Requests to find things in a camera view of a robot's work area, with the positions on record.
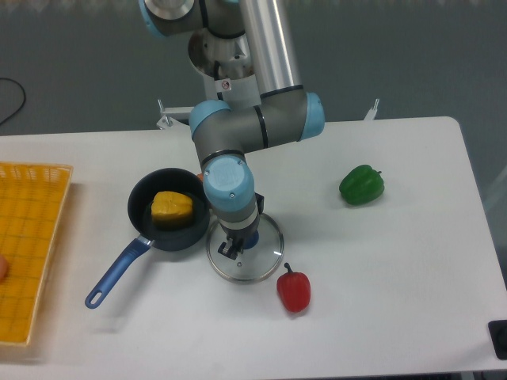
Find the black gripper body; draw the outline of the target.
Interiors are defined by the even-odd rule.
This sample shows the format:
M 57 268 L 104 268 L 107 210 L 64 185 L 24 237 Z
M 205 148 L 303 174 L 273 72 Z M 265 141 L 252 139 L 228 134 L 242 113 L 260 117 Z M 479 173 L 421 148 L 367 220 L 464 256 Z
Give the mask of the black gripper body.
M 229 239 L 245 241 L 257 231 L 263 210 L 264 196 L 255 193 L 245 207 L 238 211 L 223 212 L 219 221 Z

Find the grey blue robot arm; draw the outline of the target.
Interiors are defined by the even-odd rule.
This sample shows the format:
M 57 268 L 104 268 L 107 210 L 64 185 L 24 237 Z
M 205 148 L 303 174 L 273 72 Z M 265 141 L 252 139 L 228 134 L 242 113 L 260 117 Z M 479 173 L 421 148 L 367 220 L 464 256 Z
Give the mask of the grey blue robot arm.
M 204 192 L 230 259 L 251 245 L 262 199 L 246 154 L 319 135 L 322 102 L 303 88 L 282 1 L 142 1 L 146 26 L 191 35 L 188 54 L 207 83 L 189 115 Z

